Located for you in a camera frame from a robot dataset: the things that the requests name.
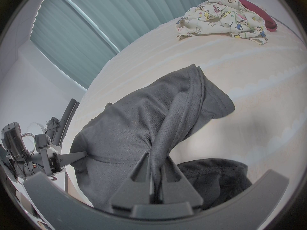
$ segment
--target teal curtain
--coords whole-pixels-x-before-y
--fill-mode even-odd
[[[201,0],[71,0],[119,49]],[[88,88],[116,52],[64,0],[44,0],[30,38],[57,67]]]

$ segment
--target black cylindrical object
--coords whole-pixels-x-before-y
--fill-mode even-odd
[[[2,129],[1,140],[4,147],[17,161],[22,161],[28,153],[21,137],[20,125],[17,122],[8,124]]]

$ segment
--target curtain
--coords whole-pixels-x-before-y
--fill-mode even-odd
[[[201,3],[201,0],[71,0],[119,49]],[[44,0],[30,38],[85,88],[116,52],[64,0]]]

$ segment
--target mattress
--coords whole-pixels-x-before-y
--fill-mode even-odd
[[[176,21],[140,37],[103,67],[72,118],[62,153],[69,153],[76,134],[107,103],[194,63],[228,94],[236,109],[179,143],[171,158],[177,164],[205,158],[240,161],[248,165],[248,178],[253,183],[268,169],[285,175],[290,183],[272,218],[293,193],[306,166],[306,47],[278,22],[277,31],[267,33],[269,42],[264,45],[225,35],[178,41]],[[67,173],[91,205],[80,191],[71,166]]]

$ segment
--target robotic arm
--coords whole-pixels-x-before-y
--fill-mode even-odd
[[[28,151],[22,140],[31,135],[35,137],[35,146],[38,153]],[[54,176],[63,170],[63,167],[87,156],[85,151],[60,155],[51,147],[51,139],[46,134],[21,134],[17,122],[8,124],[2,129],[0,146],[0,165],[7,176],[16,182],[18,177],[27,180],[42,171],[47,176]]]

